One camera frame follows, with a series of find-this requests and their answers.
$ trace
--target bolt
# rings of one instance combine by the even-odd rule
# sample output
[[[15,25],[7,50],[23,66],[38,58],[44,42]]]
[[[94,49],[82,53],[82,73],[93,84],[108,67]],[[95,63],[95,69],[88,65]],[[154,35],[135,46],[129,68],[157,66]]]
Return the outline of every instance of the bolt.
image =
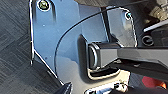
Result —
[[[127,12],[127,13],[126,13],[126,19],[129,20],[130,18],[131,18],[131,13],[130,13],[130,12]]]
[[[46,0],[41,0],[39,2],[39,8],[41,10],[48,10],[49,9],[49,3]]]

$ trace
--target dark floor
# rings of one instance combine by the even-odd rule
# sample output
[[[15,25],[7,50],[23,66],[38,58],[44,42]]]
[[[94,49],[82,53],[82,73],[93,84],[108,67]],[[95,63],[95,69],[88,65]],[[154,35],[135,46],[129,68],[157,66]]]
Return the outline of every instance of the dark floor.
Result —
[[[0,94],[53,94],[53,79],[30,65],[29,0],[0,1]]]

